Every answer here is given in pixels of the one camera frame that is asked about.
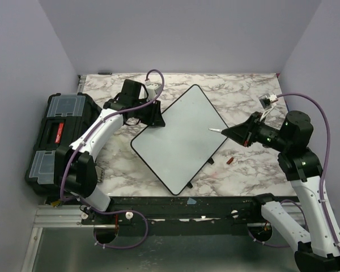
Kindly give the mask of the white whiteboard black frame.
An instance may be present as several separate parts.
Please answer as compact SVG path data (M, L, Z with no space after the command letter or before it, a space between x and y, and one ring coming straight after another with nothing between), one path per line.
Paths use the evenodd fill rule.
M174 196L226 141L228 126L199 85L194 84L161 114L165 127L146 127L131 148Z

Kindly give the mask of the red marker cap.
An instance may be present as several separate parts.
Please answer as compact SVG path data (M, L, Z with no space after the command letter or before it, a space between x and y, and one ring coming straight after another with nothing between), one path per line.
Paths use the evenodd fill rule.
M230 158L228 161L227 161L227 164L231 164L232 162L234 161L234 158Z

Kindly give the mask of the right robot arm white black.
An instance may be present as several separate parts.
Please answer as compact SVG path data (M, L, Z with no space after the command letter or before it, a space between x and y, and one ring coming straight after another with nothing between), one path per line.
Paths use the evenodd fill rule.
M330 205L321 185L322 166L308 147L312 133L309 116L296 110L286 114L280 129L266 125L261 113L254 112L245 122L221 131L244 147L258 142L278 152L279 166L298 197L308 228L270 193L253 198L250 217L271 223L292 249L300 271L340 271L340 230L332 211L325 211Z

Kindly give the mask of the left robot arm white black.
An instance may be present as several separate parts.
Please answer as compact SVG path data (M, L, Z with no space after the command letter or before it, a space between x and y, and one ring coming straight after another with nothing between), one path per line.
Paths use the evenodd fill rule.
M95 218L102 224L114 218L111 199L98 186L95 160L110 137L130 118L155 128L164 127L161 102L158 100L164 84L144 83L127 79L121 92L104 103L94 123L77 140L60 145L54 157L54 183L64 199L68 192L95 208Z

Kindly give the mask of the red capped whiteboard marker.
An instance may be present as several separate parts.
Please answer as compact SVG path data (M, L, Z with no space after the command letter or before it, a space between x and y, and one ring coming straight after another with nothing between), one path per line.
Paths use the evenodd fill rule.
M222 129L213 129L213 128L209 128L210 131L216 132L216 133L221 133Z

